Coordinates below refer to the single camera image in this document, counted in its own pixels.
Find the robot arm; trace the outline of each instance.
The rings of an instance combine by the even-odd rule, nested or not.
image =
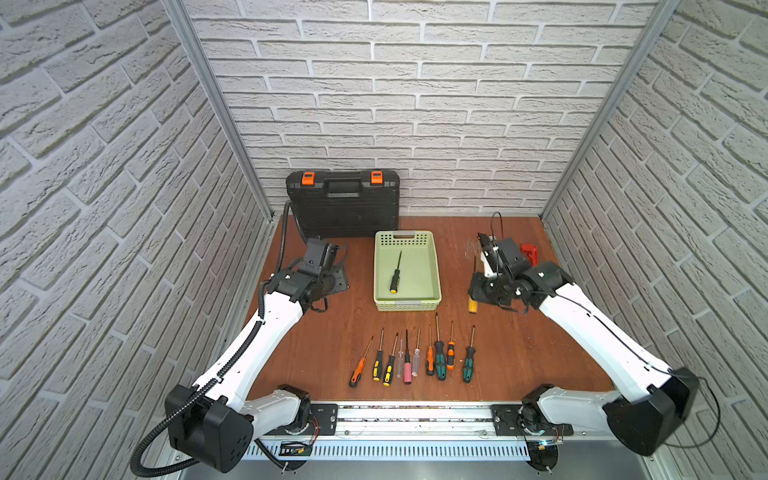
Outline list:
[[[484,272],[469,293],[498,306],[521,300],[560,325],[595,359],[616,386],[612,392],[573,392],[543,385],[523,399],[518,422],[531,435],[572,424],[614,433],[630,450],[650,455],[690,412],[699,388],[688,369],[672,370],[608,319],[552,262],[532,266],[512,239],[480,233]]]

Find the green plastic basket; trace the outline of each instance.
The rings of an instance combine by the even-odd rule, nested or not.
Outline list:
[[[397,293],[389,291],[392,275],[400,262]],[[376,233],[373,266],[373,301],[379,312],[436,310],[442,300],[437,250],[432,232],[389,230]]]

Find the red object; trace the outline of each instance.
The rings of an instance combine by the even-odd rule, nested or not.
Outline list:
[[[531,262],[531,266],[538,265],[538,248],[533,243],[521,243],[520,251],[528,257],[528,261]]]

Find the orange latch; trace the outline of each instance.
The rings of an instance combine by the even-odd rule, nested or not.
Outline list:
[[[301,184],[302,185],[314,185],[315,184],[315,172],[304,172],[304,175],[301,176]]]

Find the orange screwdriver handle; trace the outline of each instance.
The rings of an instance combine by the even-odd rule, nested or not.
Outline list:
[[[435,348],[431,345],[427,349],[427,375],[435,375]]]
[[[360,361],[357,363],[357,368],[354,372],[352,372],[352,378],[349,379],[349,386],[352,388],[357,387],[357,382],[360,381],[360,376],[362,375],[362,368],[366,366],[366,358],[363,357],[360,359]]]

